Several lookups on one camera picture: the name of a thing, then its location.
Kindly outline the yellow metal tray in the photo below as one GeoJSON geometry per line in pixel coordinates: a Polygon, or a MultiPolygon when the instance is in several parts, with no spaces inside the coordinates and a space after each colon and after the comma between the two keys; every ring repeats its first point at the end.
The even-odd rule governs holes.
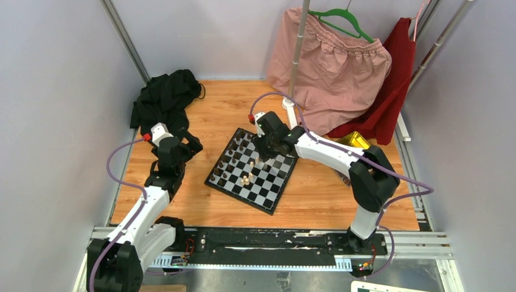
{"type": "MultiPolygon", "coordinates": [[[[365,139],[359,132],[353,131],[350,134],[346,135],[345,137],[340,138],[339,140],[336,140],[337,143],[343,144],[345,146],[349,147],[355,147],[355,148],[363,148],[368,149],[371,144],[368,142],[367,139],[365,139]]],[[[344,173],[341,173],[335,169],[333,169],[334,174],[336,174],[337,177],[342,181],[342,183],[346,187],[351,186],[350,179],[347,175],[344,173]]]]}

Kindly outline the black white chessboard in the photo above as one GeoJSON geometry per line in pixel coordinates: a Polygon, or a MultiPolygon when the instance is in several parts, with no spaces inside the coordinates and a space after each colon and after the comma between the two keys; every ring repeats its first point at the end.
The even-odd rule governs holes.
{"type": "Polygon", "coordinates": [[[254,134],[248,130],[236,129],[204,184],[273,215],[298,159],[278,155],[275,159],[267,161],[260,159],[260,164],[251,169],[249,163],[255,163],[255,159],[259,157],[252,142],[253,136],[254,134]],[[237,135],[241,137],[240,142],[235,141],[237,135]],[[229,150],[234,151],[233,156],[228,155],[229,150]],[[224,170],[218,168],[219,162],[226,164],[224,170]],[[254,175],[253,181],[250,185],[244,186],[241,178],[249,173],[254,175]],[[215,176],[215,181],[209,180],[211,175],[215,176]]]}

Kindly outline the red garment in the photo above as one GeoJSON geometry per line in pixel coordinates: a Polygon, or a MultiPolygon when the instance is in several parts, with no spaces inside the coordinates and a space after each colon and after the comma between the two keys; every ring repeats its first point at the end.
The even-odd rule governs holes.
{"type": "Polygon", "coordinates": [[[342,138],[357,131],[366,139],[375,139],[380,145],[391,142],[406,99],[416,55],[416,42],[409,37],[411,22],[410,18],[400,18],[384,42],[392,58],[391,72],[375,102],[360,117],[327,133],[328,137],[342,138]]]}

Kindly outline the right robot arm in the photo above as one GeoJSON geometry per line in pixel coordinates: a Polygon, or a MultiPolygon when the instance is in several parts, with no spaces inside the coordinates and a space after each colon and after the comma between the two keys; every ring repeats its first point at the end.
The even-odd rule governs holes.
{"type": "Polygon", "coordinates": [[[309,159],[342,173],[350,183],[358,204],[355,218],[348,229],[347,245],[356,253],[366,252],[383,206],[400,184],[396,173],[381,148],[349,147],[317,136],[296,126],[292,129],[270,111],[251,114],[256,127],[252,142],[263,161],[279,155],[309,159]]]}

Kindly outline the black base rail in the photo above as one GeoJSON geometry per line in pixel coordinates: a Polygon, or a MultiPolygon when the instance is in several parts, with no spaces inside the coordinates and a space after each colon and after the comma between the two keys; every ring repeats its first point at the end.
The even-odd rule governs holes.
{"type": "Polygon", "coordinates": [[[382,234],[360,240],[347,231],[197,227],[185,229],[179,243],[166,248],[157,261],[160,267],[185,263],[188,268],[347,271],[370,267],[387,253],[382,234]]]}

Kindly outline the white clothes rack stand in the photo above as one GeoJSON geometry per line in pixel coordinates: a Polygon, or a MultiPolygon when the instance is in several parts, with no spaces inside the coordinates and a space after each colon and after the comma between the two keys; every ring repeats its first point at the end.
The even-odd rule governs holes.
{"type": "MultiPolygon", "coordinates": [[[[287,95],[290,97],[293,97],[294,90],[295,90],[295,84],[298,77],[298,65],[300,61],[301,56],[301,50],[302,50],[302,42],[304,38],[304,32],[305,32],[305,25],[307,20],[307,15],[309,13],[309,6],[310,6],[310,0],[304,0],[302,9],[301,9],[301,16],[300,16],[300,22],[298,25],[298,31],[296,34],[296,45],[293,55],[293,61],[292,61],[292,68],[290,73],[290,83],[287,91],[287,95]]],[[[282,107],[287,113],[287,121],[288,126],[290,128],[293,128],[297,126],[298,122],[296,119],[295,114],[295,104],[287,97],[283,98],[282,101],[282,107]]]]}

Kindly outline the black cloth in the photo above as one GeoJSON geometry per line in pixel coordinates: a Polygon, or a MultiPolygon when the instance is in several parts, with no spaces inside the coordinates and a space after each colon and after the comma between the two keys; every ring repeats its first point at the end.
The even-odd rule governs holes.
{"type": "Polygon", "coordinates": [[[157,123],[163,123],[169,133],[183,139],[181,130],[189,127],[186,107],[205,95],[204,85],[189,69],[152,77],[133,102],[130,128],[140,129],[140,134],[145,135],[157,123]]]}

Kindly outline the pink shorts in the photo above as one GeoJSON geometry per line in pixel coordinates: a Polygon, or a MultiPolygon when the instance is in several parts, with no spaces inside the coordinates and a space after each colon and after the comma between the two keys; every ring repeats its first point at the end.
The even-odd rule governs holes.
{"type": "Polygon", "coordinates": [[[391,71],[380,40],[344,36],[307,16],[292,98],[304,109],[309,130],[328,134],[364,114],[391,71]]]}

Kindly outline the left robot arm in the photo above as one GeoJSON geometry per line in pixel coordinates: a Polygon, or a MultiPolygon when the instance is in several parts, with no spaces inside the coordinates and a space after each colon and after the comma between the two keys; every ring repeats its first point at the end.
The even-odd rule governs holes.
{"type": "Polygon", "coordinates": [[[203,146],[185,128],[172,134],[157,123],[142,142],[152,144],[157,160],[143,186],[130,184],[141,195],[122,222],[104,239],[91,240],[87,249],[87,291],[139,291],[145,272],[166,248],[186,245],[181,219],[162,217],[181,187],[186,162],[203,146]]]}

